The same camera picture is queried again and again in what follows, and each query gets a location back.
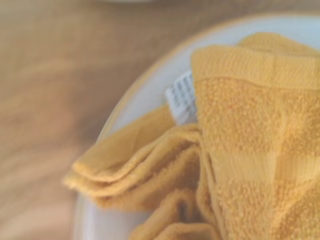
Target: washcloth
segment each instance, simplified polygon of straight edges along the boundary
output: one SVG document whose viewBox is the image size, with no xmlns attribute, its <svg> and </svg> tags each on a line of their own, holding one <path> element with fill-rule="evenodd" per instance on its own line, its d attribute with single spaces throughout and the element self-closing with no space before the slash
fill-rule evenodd
<svg viewBox="0 0 320 240">
<path fill-rule="evenodd" d="M 199 123 L 170 129 L 163 107 L 169 124 L 153 138 L 127 155 L 114 151 L 109 163 L 105 149 L 115 141 L 106 140 L 76 161 L 66 184 L 103 207 L 157 209 L 150 221 L 158 219 L 161 228 L 147 221 L 132 239 L 315 239 L 318 55 L 272 33 L 197 50 Z M 159 216 L 179 208 L 187 192 L 196 193 L 197 216 L 187 222 L 184 211 L 172 211 L 177 221 Z"/>
<path fill-rule="evenodd" d="M 320 237 L 320 57 L 210 46 L 192 56 L 224 240 Z"/>
</svg>

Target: yellow washcloth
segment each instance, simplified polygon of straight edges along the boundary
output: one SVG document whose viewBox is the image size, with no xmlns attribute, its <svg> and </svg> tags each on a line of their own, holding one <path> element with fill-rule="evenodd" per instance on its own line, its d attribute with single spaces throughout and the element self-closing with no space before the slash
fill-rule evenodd
<svg viewBox="0 0 320 240">
<path fill-rule="evenodd" d="M 168 106 L 159 107 L 97 142 L 74 162 L 72 169 L 94 181 L 117 181 L 139 164 L 127 163 L 139 149 L 174 125 Z"/>
<path fill-rule="evenodd" d="M 304 209 L 304 204 L 318 208 L 316 154 L 309 158 L 290 154 L 296 150 L 307 156 L 318 144 L 309 146 L 310 134 L 303 131 L 304 120 L 308 126 L 317 125 L 312 118 L 318 110 L 317 84 L 309 80 L 318 75 L 318 55 L 310 47 L 272 33 L 249 36 L 237 47 L 196 51 L 192 74 L 199 124 L 174 127 L 156 139 L 174 125 L 167 117 L 168 124 L 155 134 L 152 131 L 152 137 L 144 138 L 149 134 L 144 131 L 138 145 L 132 141 L 134 134 L 112 136 L 76 161 L 65 183 L 103 207 L 158 208 L 151 218 L 161 227 L 151 227 L 150 219 L 134 231 L 132 239 L 309 239 L 307 231 L 314 236 L 318 229 L 317 225 L 310 229 L 306 221 L 314 224 L 319 216 L 306 207 L 303 214 L 314 216 L 299 221 L 295 209 Z M 306 92 L 314 92 L 313 97 Z M 163 112 L 170 116 L 167 107 Z M 150 123 L 155 125 L 155 118 Z M 297 129 L 301 137 L 285 148 Z M 316 139 L 317 131 L 312 136 Z M 132 151 L 122 151 L 122 138 L 135 146 Z M 299 164 L 294 165 L 291 158 Z M 303 169 L 300 163 L 305 161 Z M 297 179 L 309 170 L 313 175 L 308 179 Z M 183 220 L 184 211 L 172 210 L 186 201 L 181 197 L 186 192 L 196 192 L 200 214 L 188 218 L 188 223 Z M 165 218 L 162 210 L 172 210 L 173 215 Z"/>
<path fill-rule="evenodd" d="M 320 237 L 320 57 L 239 46 L 192 56 L 224 240 Z"/>
</svg>

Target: care label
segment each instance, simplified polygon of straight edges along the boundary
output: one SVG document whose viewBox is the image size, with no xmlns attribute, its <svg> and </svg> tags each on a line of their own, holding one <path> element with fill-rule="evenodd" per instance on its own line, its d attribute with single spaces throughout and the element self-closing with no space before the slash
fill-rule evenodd
<svg viewBox="0 0 320 240">
<path fill-rule="evenodd" d="M 178 125 L 197 122 L 197 107 L 192 72 L 175 80 L 164 92 L 171 115 Z"/>
</svg>

